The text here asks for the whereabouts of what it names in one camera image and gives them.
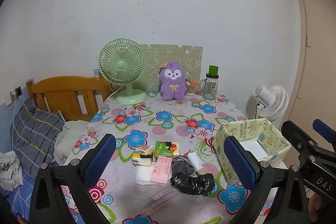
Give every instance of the white wall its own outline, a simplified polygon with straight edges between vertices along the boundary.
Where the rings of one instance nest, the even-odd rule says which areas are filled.
[[[0,100],[27,79],[92,75],[109,41],[203,46],[202,75],[248,116],[262,83],[291,93],[299,26],[294,0],[5,0],[0,7]]]

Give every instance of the white cylinder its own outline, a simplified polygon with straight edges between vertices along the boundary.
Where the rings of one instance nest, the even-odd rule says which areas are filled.
[[[196,170],[199,170],[203,167],[201,160],[195,152],[188,153],[188,159],[191,161]]]
[[[254,90],[254,96],[260,100],[266,107],[270,106],[275,101],[275,94],[270,92],[265,85],[259,85]]]

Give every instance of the yellow bow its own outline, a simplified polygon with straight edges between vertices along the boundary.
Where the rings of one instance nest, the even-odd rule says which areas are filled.
[[[172,88],[172,90],[177,90],[176,88],[178,88],[179,85],[178,84],[176,84],[176,85],[170,85],[170,87]]]

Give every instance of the jar handle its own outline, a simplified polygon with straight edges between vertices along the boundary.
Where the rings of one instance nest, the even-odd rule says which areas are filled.
[[[198,89],[199,89],[199,91],[201,91],[201,92],[204,92],[205,81],[206,81],[206,79],[202,79],[202,80],[199,82],[199,87],[198,87]]]

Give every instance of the blue gripper pad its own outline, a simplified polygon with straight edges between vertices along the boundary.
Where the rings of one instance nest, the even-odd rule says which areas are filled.
[[[254,156],[250,155],[234,136],[225,139],[224,153],[244,188],[253,191],[259,178],[258,161],[251,158]]]
[[[96,186],[115,149],[116,139],[111,135],[84,171],[84,186],[86,189]]]
[[[313,130],[319,133],[328,143],[336,141],[336,132],[328,127],[320,119],[313,121]]]

